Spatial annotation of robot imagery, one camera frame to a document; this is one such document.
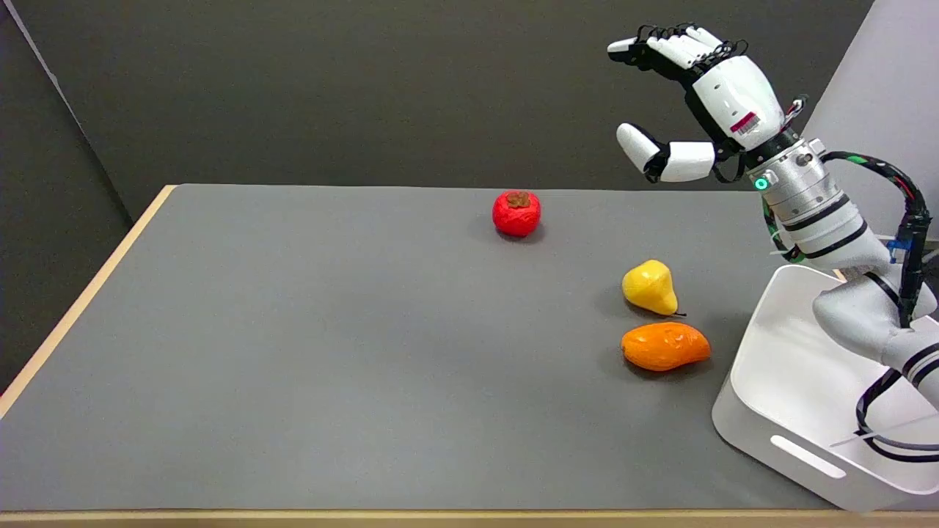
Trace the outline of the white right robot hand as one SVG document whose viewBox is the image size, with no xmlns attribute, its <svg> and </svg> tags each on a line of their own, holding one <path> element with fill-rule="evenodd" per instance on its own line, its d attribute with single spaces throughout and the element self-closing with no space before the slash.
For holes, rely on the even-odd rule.
<svg viewBox="0 0 939 528">
<path fill-rule="evenodd" d="M 661 142 L 625 122 L 615 136 L 650 183 L 689 183 L 714 177 L 735 183 L 719 167 L 778 136 L 789 124 L 764 71 L 748 57 L 744 40 L 721 40 L 696 23 L 638 27 L 634 37 L 607 47 L 614 62 L 676 81 L 708 140 Z"/>
</svg>

